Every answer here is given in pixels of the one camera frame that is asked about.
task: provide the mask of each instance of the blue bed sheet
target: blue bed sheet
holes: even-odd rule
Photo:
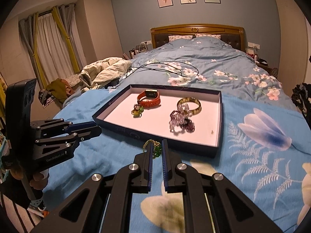
[[[156,61],[167,63],[151,64]],[[135,69],[141,65],[163,70]],[[116,89],[90,90],[55,118],[91,121],[101,106],[129,84],[221,90],[222,148],[214,159],[181,153],[182,161],[204,174],[223,173],[284,232],[295,230],[311,202],[310,189],[305,188],[311,186],[311,131],[274,77],[218,39],[175,40],[140,54]],[[50,169],[44,189],[48,209],[54,209],[92,174],[114,174],[132,163],[143,144],[107,130],[82,142],[73,159]],[[153,162],[151,192],[133,195],[131,215],[131,233],[184,232],[182,196],[164,191],[161,157]]]

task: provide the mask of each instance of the nightstand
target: nightstand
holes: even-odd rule
[[[279,73],[279,69],[278,68],[276,68],[276,67],[270,68],[267,65],[263,65],[263,64],[260,64],[260,63],[256,63],[256,65],[259,66],[262,69],[265,69],[268,72],[269,75],[272,75],[275,78],[277,78],[277,75]]]

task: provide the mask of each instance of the pillow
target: pillow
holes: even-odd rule
[[[169,41],[174,41],[174,40],[177,40],[177,39],[181,39],[181,38],[184,38],[184,39],[192,39],[192,35],[174,35],[174,36],[169,36]]]
[[[211,34],[195,34],[196,37],[214,37],[220,39],[220,35],[211,35]]]

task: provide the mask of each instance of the shallow box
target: shallow box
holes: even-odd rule
[[[159,107],[144,109],[142,116],[131,114],[137,96],[145,89],[158,90],[161,98]],[[176,110],[177,102],[184,97],[194,97],[201,102],[202,111],[190,117],[195,131],[188,133],[179,127],[170,132],[170,113]],[[197,104],[188,103],[190,109]],[[102,106],[94,115],[95,122],[104,129],[129,137],[161,142],[167,139],[171,149],[196,155],[215,157],[221,147],[223,134],[223,105],[221,92],[208,89],[157,85],[129,85]]]

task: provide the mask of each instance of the finger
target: finger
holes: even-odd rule
[[[21,180],[24,177],[24,173],[19,165],[14,166],[12,169],[10,169],[11,175],[17,179]]]
[[[42,173],[37,172],[33,175],[33,177],[35,181],[40,181],[44,178],[44,175]]]
[[[32,179],[29,185],[36,190],[42,190],[48,185],[48,178],[40,181],[35,181],[34,179]]]

